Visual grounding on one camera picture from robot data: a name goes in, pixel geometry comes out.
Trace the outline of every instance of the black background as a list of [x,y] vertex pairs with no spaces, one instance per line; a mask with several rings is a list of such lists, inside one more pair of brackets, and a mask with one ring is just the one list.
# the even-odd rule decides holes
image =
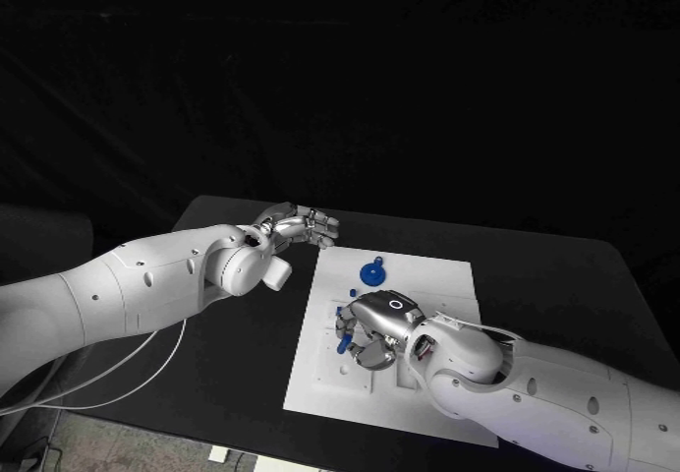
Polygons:
[[668,2],[0,2],[0,200],[95,255],[197,195],[582,238],[672,342]]

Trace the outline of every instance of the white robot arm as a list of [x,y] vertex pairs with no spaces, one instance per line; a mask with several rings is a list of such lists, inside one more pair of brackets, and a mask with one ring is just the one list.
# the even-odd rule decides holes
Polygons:
[[[373,342],[350,343],[358,365],[386,369],[396,352],[433,407],[502,440],[582,470],[680,471],[680,393],[561,349],[440,312],[429,317],[393,291],[340,311],[337,336],[355,323]],[[482,328],[511,339],[497,342]]]
[[279,290],[292,242],[332,246],[338,222],[288,203],[252,225],[220,224],[119,245],[75,269],[0,287],[0,397],[46,362],[105,339],[157,331],[262,280]]

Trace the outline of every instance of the blue object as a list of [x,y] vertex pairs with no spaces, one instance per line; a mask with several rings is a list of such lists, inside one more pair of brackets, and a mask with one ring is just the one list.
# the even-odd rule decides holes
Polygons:
[[347,350],[347,346],[350,345],[350,342],[351,342],[351,334],[345,334],[343,336],[340,344],[337,345],[337,353],[338,354],[344,354],[344,351]]
[[371,287],[377,287],[384,282],[383,258],[376,257],[376,260],[361,267],[358,273],[361,281]]

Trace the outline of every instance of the white paper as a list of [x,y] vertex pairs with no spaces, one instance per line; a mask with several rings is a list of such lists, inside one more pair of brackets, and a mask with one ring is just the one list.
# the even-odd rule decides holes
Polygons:
[[[358,272],[377,256],[386,279],[379,287],[370,287]],[[353,288],[357,296],[394,290],[423,312],[439,310],[479,323],[469,263],[341,247],[319,251],[283,409],[498,447],[497,436],[475,422],[453,420],[436,411],[407,372],[399,369],[400,359],[389,369],[370,372],[347,353],[337,354],[334,308],[350,303]]]

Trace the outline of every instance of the table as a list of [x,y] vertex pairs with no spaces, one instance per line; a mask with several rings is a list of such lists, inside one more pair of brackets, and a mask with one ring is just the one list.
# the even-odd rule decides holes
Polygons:
[[[249,224],[272,203],[201,196],[175,230]],[[322,208],[341,221],[337,244],[469,261],[481,319],[528,340],[569,349],[661,386],[680,389],[680,365],[615,248],[602,241]],[[572,470],[518,446],[449,442],[282,409],[317,249],[281,256],[294,274],[281,292],[263,284],[187,321],[175,358],[131,397],[82,413],[335,471]],[[136,386],[162,363],[180,327],[66,403],[95,404]],[[145,336],[96,345],[73,382],[102,372]]]

